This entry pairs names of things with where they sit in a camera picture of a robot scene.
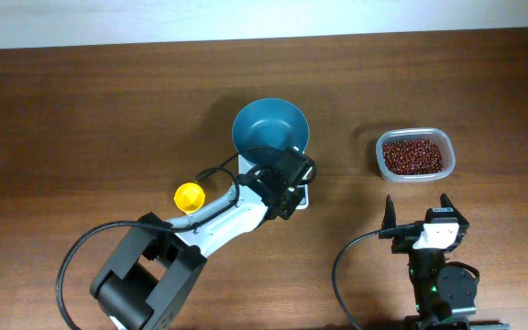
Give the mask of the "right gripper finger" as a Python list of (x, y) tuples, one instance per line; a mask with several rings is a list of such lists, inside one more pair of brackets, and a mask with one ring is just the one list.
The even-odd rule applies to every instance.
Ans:
[(383, 220), (381, 223), (381, 229), (382, 230), (392, 230), (396, 227), (396, 214), (394, 209), (393, 200), (391, 199), (391, 196), (388, 194), (385, 201), (385, 211)]
[(441, 204), (441, 207), (444, 209), (445, 213), (453, 214), (453, 215), (460, 215), (460, 212), (452, 204), (451, 200), (449, 199), (446, 193), (441, 194), (440, 204)]

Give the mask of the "red adzuki beans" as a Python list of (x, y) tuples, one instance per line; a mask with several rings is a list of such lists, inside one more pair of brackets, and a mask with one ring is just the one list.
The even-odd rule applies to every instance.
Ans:
[(405, 140), (382, 146), (387, 169), (397, 175), (438, 173), (444, 168), (439, 147), (430, 140)]

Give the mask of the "blue plastic bowl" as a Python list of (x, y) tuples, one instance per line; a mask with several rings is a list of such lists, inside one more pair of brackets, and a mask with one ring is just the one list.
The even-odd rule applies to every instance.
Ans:
[(272, 165), (286, 148), (305, 152), (309, 140), (310, 128), (304, 113), (279, 98), (247, 104), (232, 126), (236, 150), (254, 165)]

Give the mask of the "clear plastic bean container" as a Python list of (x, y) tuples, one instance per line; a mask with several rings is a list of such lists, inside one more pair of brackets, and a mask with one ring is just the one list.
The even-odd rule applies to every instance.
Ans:
[(430, 182), (447, 177), (456, 166), (448, 135), (438, 128), (392, 130), (377, 141), (376, 157), (387, 182)]

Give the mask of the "yellow plastic measuring scoop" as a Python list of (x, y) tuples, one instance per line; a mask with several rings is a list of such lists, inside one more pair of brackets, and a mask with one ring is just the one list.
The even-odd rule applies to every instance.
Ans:
[(178, 187), (173, 201), (179, 210), (189, 215), (204, 206), (205, 193), (198, 183), (186, 182)]

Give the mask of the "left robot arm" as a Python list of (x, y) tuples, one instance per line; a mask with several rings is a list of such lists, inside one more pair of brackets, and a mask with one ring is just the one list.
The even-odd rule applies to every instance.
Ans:
[(268, 220), (289, 219), (314, 171), (314, 161), (300, 151), (275, 150), (192, 214), (165, 222), (153, 213), (141, 216), (93, 279), (90, 294), (119, 329), (168, 328), (208, 257)]

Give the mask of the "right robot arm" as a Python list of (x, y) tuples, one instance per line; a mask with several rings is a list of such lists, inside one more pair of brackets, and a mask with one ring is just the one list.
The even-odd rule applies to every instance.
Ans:
[(460, 246), (469, 221), (455, 208), (446, 194), (439, 207), (426, 211), (423, 221), (407, 225), (396, 222), (392, 199), (388, 196), (379, 233), (392, 241), (393, 254), (409, 257), (408, 275), (413, 286), (417, 315), (407, 316), (405, 329), (508, 329), (499, 321), (472, 323), (479, 271), (462, 262), (448, 261), (446, 254)]

